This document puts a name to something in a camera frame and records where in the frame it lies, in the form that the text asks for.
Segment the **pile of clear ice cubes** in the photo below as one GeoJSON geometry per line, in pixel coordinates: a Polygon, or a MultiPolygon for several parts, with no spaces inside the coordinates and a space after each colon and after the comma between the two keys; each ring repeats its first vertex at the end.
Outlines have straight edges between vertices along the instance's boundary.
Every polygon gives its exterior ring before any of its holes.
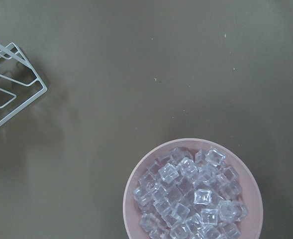
{"type": "Polygon", "coordinates": [[[133,192],[151,239],[237,239],[247,216],[238,173],[216,148],[177,147],[155,159],[133,192]]]}

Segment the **pink bowl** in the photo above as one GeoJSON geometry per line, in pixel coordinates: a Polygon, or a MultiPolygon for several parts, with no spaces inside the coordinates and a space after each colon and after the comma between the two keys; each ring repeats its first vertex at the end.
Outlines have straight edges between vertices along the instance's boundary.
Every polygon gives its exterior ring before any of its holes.
{"type": "Polygon", "coordinates": [[[146,167],[159,156],[164,155],[176,147],[188,148],[195,153],[199,149],[216,148],[226,154],[225,162],[234,167],[239,174],[239,184],[242,187],[241,200],[248,209],[248,215],[238,223],[241,239],[258,239],[263,224],[263,202],[255,178],[248,167],[233,152],[215,142],[198,138],[175,139],[163,143],[149,151],[135,166],[128,178],[123,195],[123,221],[128,238],[148,239],[148,234],[139,225],[141,212],[138,209],[133,190],[138,186],[138,179],[145,173],[146,167]]]}

